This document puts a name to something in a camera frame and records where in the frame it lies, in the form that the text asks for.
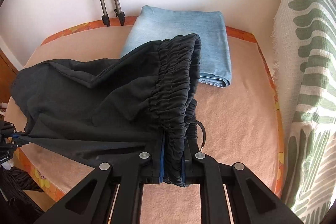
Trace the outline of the dark navy pants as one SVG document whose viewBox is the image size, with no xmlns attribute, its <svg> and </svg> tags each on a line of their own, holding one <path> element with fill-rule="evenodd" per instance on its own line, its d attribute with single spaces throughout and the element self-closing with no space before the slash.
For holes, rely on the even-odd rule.
<svg viewBox="0 0 336 224">
<path fill-rule="evenodd" d="M 23 69 L 11 96 L 23 139 L 97 167 L 120 164 L 165 134 L 164 179 L 182 182 L 184 140 L 196 138 L 197 34 L 147 42 L 120 59 L 48 60 Z"/>
</svg>

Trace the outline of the black bag on floor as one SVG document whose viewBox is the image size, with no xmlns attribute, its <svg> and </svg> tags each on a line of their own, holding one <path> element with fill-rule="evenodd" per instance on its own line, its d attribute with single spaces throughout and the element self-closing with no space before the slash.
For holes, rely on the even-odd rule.
<svg viewBox="0 0 336 224">
<path fill-rule="evenodd" d="M 21 189 L 11 173 L 1 167 L 1 223 L 35 223 L 44 211 Z"/>
</svg>

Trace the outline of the wooden wardrobe door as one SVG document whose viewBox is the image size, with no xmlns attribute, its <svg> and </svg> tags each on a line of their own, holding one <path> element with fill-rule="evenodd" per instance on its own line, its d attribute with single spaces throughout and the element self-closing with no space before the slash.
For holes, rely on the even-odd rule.
<svg viewBox="0 0 336 224">
<path fill-rule="evenodd" d="M 0 50 L 0 100 L 7 103 L 10 99 L 10 87 L 18 74 L 18 70 Z"/>
</svg>

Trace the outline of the orange floral mattress sheet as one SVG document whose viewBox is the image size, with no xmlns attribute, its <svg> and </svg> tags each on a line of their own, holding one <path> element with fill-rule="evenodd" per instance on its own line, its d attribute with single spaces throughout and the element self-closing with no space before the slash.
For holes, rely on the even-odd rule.
<svg viewBox="0 0 336 224">
<path fill-rule="evenodd" d="M 135 17 L 120 26 L 84 23 L 49 36 L 27 61 L 28 66 L 49 59 L 90 61 L 117 58 Z M 227 27 L 232 62 L 232 83 L 226 88 L 200 84 L 197 116 L 207 129 L 205 152 L 219 162 L 247 165 L 276 194 L 281 193 L 281 115 L 275 87 L 256 38 Z M 23 168 L 57 201 L 90 168 L 34 144 L 16 153 Z"/>
</svg>

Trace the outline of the green white patterned pillow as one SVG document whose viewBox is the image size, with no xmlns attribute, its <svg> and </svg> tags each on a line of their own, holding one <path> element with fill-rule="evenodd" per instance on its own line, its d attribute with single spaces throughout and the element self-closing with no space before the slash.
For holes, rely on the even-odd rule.
<svg viewBox="0 0 336 224">
<path fill-rule="evenodd" d="M 273 37 L 281 198 L 304 223 L 320 223 L 335 201 L 335 0 L 281 0 Z"/>
</svg>

